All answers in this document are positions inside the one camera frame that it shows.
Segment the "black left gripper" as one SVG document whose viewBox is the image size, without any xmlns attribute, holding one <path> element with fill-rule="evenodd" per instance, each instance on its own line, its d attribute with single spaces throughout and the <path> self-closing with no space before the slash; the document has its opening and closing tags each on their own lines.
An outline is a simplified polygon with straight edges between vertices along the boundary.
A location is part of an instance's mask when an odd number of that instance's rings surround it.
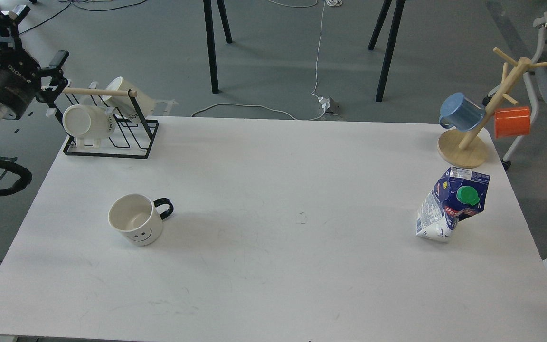
<svg viewBox="0 0 547 342">
<path fill-rule="evenodd" d="M 62 69 L 68 51 L 59 50 L 49 67 L 42 68 L 24 49 L 18 25 L 30 11 L 29 6 L 0 11 L 0 104 L 6 108 L 4 119 L 22 118 L 34 98 L 59 112 L 55 100 L 69 84 Z M 41 89 L 42 79 L 47 77 L 50 83 Z"/>
</svg>

